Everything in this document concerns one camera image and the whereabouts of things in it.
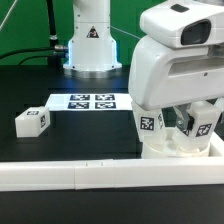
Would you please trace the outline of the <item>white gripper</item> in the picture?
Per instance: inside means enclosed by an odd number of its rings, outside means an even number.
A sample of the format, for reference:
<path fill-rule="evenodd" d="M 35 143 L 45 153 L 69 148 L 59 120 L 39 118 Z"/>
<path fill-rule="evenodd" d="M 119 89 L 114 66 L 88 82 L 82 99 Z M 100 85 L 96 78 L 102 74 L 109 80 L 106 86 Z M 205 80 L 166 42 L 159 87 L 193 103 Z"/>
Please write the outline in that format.
<path fill-rule="evenodd" d="M 207 46 L 171 49 L 143 37 L 130 67 L 133 101 L 144 110 L 174 106 L 176 127 L 188 136 L 194 124 L 188 103 L 224 96 L 224 58 L 208 52 Z"/>

